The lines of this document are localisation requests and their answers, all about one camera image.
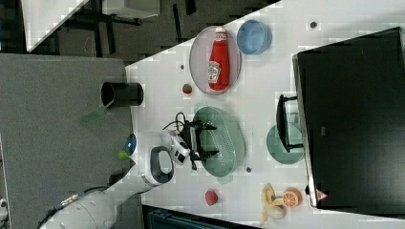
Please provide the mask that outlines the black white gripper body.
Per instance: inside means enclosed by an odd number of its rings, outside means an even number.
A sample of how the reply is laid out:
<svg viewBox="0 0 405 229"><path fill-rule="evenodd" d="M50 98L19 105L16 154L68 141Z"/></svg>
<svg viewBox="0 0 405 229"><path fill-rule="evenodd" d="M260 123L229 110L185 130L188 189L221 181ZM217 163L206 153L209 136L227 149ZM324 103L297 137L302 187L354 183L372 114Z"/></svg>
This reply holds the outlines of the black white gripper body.
<svg viewBox="0 0 405 229"><path fill-rule="evenodd" d="M197 127L196 123L175 120L175 130L169 130L168 134L172 137L172 148L170 150L170 156L175 163L183 165L187 159L194 162L196 159L196 153L198 152L197 141Z"/></svg>

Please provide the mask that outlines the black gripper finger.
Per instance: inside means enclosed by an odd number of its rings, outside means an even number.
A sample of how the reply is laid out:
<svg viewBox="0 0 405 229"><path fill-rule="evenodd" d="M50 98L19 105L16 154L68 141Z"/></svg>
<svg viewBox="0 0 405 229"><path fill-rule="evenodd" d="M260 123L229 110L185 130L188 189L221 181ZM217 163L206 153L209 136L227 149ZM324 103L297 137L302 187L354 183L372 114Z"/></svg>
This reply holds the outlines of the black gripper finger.
<svg viewBox="0 0 405 229"><path fill-rule="evenodd" d="M200 130L216 130L216 127L209 124L209 123L204 123L202 121L198 121L198 128Z"/></svg>
<svg viewBox="0 0 405 229"><path fill-rule="evenodd" d="M218 150L214 150L214 151L201 150L196 153L196 159L197 160L207 160L207 159L213 157L214 155L216 155L218 152L219 152Z"/></svg>

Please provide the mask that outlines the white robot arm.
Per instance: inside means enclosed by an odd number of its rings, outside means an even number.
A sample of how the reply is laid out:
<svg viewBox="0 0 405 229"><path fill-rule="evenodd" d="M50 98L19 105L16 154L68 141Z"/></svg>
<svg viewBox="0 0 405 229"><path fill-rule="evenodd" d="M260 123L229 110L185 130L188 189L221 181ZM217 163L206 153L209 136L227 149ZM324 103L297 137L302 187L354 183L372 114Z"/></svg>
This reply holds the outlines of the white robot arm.
<svg viewBox="0 0 405 229"><path fill-rule="evenodd" d="M180 131L160 130L132 133L124 154L134 165L117 182L102 191L87 191L63 200L37 229L110 229L117 208L130 197L169 182L176 165L187 159L206 160L218 152L201 145L203 131L217 128L202 121L185 121Z"/></svg>

